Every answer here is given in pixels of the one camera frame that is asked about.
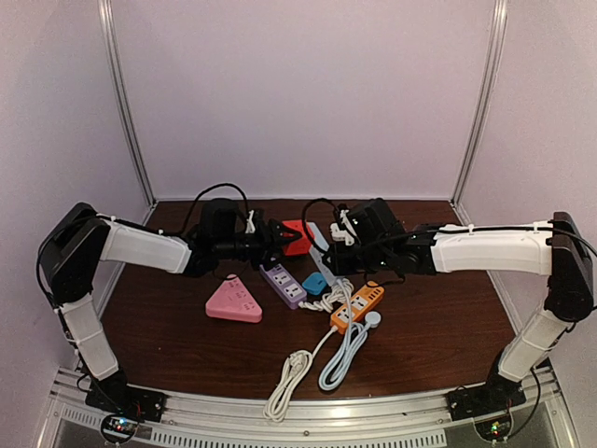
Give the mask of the light blue power strip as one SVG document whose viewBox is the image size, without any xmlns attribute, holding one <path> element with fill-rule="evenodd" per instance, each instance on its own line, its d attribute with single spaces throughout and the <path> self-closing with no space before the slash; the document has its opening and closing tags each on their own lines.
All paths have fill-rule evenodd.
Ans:
<svg viewBox="0 0 597 448">
<path fill-rule="evenodd" d="M 318 226 L 314 222 L 308 221 L 307 225 L 312 233 L 312 238 L 314 239 L 315 243 L 324 252 L 326 252 L 329 249 L 329 244 L 328 244 L 327 240 L 325 239 L 323 233 L 321 233 Z M 337 277 L 324 264 L 324 262 L 323 262 L 324 254 L 313 245 L 309 249 L 309 254 L 311 255 L 312 260 L 315 263 L 319 273 L 324 276 L 326 283 L 330 287 L 333 287 L 337 282 Z"/>
</svg>

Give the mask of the red cube socket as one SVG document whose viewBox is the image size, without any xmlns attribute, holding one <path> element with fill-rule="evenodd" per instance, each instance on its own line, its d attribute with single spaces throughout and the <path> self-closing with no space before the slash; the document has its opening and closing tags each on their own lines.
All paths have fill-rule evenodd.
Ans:
<svg viewBox="0 0 597 448">
<path fill-rule="evenodd" d="M 296 220 L 285 220 L 283 224 L 287 227 L 292 229 L 293 231 L 298 231 L 301 235 L 301 238 L 297 241 L 290 243 L 288 246 L 284 248 L 284 254 L 287 257 L 298 257 L 298 256 L 305 256 L 309 253 L 309 250 L 312 247 L 312 243 L 307 238 L 306 233 L 303 229 L 302 222 L 299 219 Z"/>
</svg>

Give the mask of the blue square plug adapter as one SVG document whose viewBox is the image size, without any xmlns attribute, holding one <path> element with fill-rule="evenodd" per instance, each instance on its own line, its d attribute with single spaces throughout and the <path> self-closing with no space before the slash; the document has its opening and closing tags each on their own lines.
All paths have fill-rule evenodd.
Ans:
<svg viewBox="0 0 597 448">
<path fill-rule="evenodd" d="M 302 287 L 309 295 L 320 296 L 327 288 L 327 281 L 320 272 L 313 272 L 302 282 Z"/>
</svg>

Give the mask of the purple power strip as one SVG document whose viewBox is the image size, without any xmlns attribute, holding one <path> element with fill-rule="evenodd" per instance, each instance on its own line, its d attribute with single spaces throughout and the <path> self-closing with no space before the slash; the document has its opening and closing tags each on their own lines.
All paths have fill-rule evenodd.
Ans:
<svg viewBox="0 0 597 448">
<path fill-rule="evenodd" d="M 307 291 L 281 264 L 276 264 L 269 270 L 261 265 L 259 271 L 289 309 L 296 310 L 307 300 Z"/>
</svg>

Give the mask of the pink triangular socket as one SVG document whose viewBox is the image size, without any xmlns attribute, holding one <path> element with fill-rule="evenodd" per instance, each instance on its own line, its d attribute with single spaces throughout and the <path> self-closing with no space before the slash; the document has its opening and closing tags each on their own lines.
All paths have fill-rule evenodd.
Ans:
<svg viewBox="0 0 597 448">
<path fill-rule="evenodd" d="M 242 280 L 227 277 L 205 303 L 211 318 L 256 324 L 262 320 L 262 308 Z"/>
</svg>

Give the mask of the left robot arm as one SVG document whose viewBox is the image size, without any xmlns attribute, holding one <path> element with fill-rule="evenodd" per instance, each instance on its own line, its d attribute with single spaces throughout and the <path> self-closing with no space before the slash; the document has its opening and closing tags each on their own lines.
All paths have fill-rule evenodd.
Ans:
<svg viewBox="0 0 597 448">
<path fill-rule="evenodd" d="M 99 401 L 112 413 L 125 414 L 134 395 L 111 378 L 119 364 L 92 298 L 98 266 L 116 262 L 189 277 L 213 272 L 222 260 L 271 268 L 301 237 L 283 222 L 264 218 L 263 210 L 225 198 L 205 203 L 198 223 L 178 232 L 151 230 L 77 203 L 38 248 L 35 275 L 69 343 L 90 376 L 102 381 Z"/>
</svg>

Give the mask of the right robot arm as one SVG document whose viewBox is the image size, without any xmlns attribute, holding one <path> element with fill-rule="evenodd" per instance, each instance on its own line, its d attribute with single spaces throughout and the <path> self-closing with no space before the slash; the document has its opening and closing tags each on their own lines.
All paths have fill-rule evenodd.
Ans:
<svg viewBox="0 0 597 448">
<path fill-rule="evenodd" d="M 532 273 L 548 279 L 548 294 L 523 329 L 498 354 L 487 385 L 478 394 L 484 411 L 499 411 L 514 396 L 514 385 L 540 363 L 576 323 L 596 309 L 592 256 L 596 251 L 577 232 L 572 218 L 557 212 L 547 221 L 509 226 L 400 224 L 384 227 L 371 219 L 343 217 L 308 238 L 335 275 L 392 271 L 436 275 L 460 271 Z"/>
</svg>

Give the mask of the orange power strip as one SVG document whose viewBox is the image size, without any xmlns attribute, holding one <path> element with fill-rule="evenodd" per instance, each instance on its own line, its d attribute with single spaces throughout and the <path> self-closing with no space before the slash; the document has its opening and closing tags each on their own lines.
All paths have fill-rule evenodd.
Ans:
<svg viewBox="0 0 597 448">
<path fill-rule="evenodd" d="M 373 311 L 383 299 L 385 289 L 375 283 L 372 286 L 364 285 L 359 288 L 351 297 L 352 321 L 362 321 L 366 314 Z M 346 304 L 343 304 L 335 311 L 329 320 L 330 327 L 335 328 L 340 334 L 348 329 L 349 313 Z"/>
</svg>

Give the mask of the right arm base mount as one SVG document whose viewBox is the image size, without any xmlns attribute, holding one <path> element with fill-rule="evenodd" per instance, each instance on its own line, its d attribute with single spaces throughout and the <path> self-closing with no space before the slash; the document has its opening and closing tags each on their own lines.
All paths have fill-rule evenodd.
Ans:
<svg viewBox="0 0 597 448">
<path fill-rule="evenodd" d="M 445 398 L 452 421 L 499 413 L 526 402 L 521 382 L 512 382 L 495 372 L 488 376 L 485 383 L 458 386 Z"/>
</svg>

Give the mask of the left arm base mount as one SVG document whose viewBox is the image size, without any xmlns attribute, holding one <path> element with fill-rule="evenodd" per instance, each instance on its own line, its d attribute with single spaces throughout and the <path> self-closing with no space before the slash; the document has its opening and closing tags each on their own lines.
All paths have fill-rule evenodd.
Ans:
<svg viewBox="0 0 597 448">
<path fill-rule="evenodd" d="M 82 378 L 89 378 L 85 404 L 91 408 L 123 415 L 139 422 L 161 421 L 166 395 L 159 391 L 129 385 L 122 368 L 103 380 L 94 377 L 82 363 Z"/>
</svg>

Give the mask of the aluminium front rail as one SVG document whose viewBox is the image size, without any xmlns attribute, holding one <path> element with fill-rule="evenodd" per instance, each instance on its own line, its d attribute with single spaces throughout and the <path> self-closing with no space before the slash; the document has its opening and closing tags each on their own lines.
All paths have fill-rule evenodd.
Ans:
<svg viewBox="0 0 597 448">
<path fill-rule="evenodd" d="M 160 422 L 143 423 L 121 447 L 580 447 L 553 370 L 538 370 L 541 399 L 507 443 L 487 442 L 480 419 L 451 419 L 449 389 L 363 399 L 297 400 L 282 423 L 262 415 L 264 400 L 163 391 Z M 79 371 L 59 368 L 34 447 L 117 447 L 100 433 L 108 413 L 88 407 Z"/>
</svg>

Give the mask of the right aluminium post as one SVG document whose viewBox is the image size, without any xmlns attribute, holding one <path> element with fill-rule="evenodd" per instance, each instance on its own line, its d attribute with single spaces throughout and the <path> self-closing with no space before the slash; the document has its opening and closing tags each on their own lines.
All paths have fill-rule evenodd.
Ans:
<svg viewBox="0 0 597 448">
<path fill-rule="evenodd" d="M 493 5 L 489 41 L 478 100 L 465 146 L 465 155 L 451 196 L 451 205 L 455 209 L 458 209 L 463 201 L 465 188 L 472 174 L 474 161 L 480 148 L 482 134 L 489 115 L 507 32 L 508 4 L 507 0 L 496 0 Z"/>
</svg>

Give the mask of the aluminium post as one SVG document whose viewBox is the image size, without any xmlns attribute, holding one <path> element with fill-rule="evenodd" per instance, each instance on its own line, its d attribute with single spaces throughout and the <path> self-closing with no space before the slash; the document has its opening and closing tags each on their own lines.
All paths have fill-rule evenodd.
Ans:
<svg viewBox="0 0 597 448">
<path fill-rule="evenodd" d="M 126 89 L 126 82 L 118 48 L 118 36 L 114 20 L 113 2 L 99 0 L 99 19 L 104 37 L 108 69 L 116 96 L 118 115 L 124 133 L 125 142 L 129 150 L 132 166 L 139 182 L 144 200 L 148 207 L 156 204 L 157 200 L 151 186 L 146 164 L 141 152 L 137 132 L 132 116 L 132 109 Z"/>
<path fill-rule="evenodd" d="M 508 4 L 507 0 L 496 0 L 493 5 L 489 41 L 478 100 L 465 146 L 465 155 L 451 196 L 451 205 L 455 209 L 458 209 L 463 201 L 465 188 L 472 174 L 474 161 L 480 148 L 482 134 L 489 115 L 507 32 Z"/>
</svg>

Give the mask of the left aluminium post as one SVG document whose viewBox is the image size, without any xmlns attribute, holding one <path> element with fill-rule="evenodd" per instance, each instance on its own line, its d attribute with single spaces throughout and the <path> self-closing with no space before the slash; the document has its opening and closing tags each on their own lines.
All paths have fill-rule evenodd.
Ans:
<svg viewBox="0 0 597 448">
<path fill-rule="evenodd" d="M 118 36 L 114 20 L 113 2 L 99 0 L 99 19 L 104 37 L 108 69 L 116 96 L 118 115 L 124 133 L 125 142 L 129 150 L 132 166 L 139 182 L 144 200 L 148 207 L 156 204 L 157 200 L 151 186 L 146 164 L 141 152 L 137 132 L 132 116 L 132 109 L 126 89 L 126 82 L 118 48 Z"/>
</svg>

